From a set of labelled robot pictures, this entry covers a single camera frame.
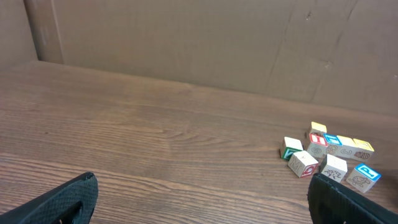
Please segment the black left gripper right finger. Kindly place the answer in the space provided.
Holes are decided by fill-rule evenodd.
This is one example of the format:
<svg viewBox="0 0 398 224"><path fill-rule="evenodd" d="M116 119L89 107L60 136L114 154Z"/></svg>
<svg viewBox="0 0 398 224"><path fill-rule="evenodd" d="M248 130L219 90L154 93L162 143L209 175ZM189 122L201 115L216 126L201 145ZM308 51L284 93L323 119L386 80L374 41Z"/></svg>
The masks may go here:
<svg viewBox="0 0 398 224"><path fill-rule="evenodd" d="M313 224L397 224L397 214L323 174L314 174L308 188Z"/></svg>

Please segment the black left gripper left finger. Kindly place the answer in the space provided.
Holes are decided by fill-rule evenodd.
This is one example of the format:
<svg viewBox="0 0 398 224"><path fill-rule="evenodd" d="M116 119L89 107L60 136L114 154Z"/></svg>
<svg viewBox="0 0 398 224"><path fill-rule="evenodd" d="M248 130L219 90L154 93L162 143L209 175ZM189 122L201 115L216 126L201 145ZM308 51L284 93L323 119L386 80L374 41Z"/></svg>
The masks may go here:
<svg viewBox="0 0 398 224"><path fill-rule="evenodd" d="M89 224L98 199L98 181L85 172L1 215L1 223Z"/></svg>

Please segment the blue letter P block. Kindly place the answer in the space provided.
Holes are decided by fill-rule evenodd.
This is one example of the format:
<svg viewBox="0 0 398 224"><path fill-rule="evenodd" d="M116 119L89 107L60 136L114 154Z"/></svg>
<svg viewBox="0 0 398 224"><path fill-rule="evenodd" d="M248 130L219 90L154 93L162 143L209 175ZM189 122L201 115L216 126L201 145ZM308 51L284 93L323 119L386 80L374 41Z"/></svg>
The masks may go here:
<svg viewBox="0 0 398 224"><path fill-rule="evenodd" d="M357 165L346 181L362 193L366 193L381 178L381 174L366 164Z"/></svg>

